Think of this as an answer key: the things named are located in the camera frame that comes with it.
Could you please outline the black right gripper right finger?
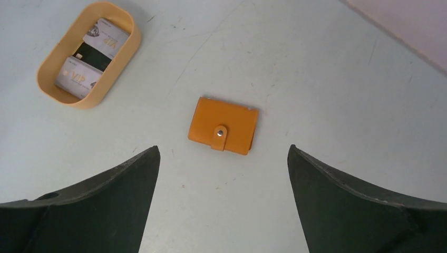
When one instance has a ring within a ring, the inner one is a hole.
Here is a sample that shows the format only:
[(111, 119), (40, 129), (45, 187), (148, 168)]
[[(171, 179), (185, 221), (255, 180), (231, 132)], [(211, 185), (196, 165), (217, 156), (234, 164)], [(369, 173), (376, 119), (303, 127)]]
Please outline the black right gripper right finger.
[(288, 172), (310, 252), (446, 252), (446, 204), (397, 193), (292, 145)]

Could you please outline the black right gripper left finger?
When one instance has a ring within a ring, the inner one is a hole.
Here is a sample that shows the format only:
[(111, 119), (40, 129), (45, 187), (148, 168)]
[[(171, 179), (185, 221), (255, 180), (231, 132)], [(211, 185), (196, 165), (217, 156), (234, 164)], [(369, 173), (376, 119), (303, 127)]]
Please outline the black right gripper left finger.
[(157, 146), (35, 200), (1, 204), (1, 252), (138, 252), (160, 166)]

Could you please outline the orange leather card holder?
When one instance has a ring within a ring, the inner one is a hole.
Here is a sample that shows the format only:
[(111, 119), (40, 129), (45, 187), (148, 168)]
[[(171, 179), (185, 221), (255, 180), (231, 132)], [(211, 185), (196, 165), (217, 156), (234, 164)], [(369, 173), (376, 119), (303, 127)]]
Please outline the orange leather card holder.
[(220, 100), (200, 97), (188, 139), (218, 151), (247, 155), (251, 149), (259, 111)]

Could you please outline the beige oval plastic tray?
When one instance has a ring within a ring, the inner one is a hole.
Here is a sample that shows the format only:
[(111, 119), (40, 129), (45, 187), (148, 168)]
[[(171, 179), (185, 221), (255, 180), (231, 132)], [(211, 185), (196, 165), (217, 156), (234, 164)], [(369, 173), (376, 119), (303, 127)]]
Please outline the beige oval plastic tray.
[[(66, 58), (77, 50), (79, 45), (81, 45), (84, 34), (101, 17), (108, 19), (129, 33), (129, 38), (118, 50), (92, 91), (85, 98), (79, 99), (57, 87), (54, 81)], [(36, 74), (37, 85), (43, 93), (60, 104), (76, 109), (93, 108), (103, 100), (109, 89), (119, 78), (138, 50), (141, 40), (141, 32), (129, 12), (111, 2), (94, 2), (80, 12), (65, 35), (42, 62)]]

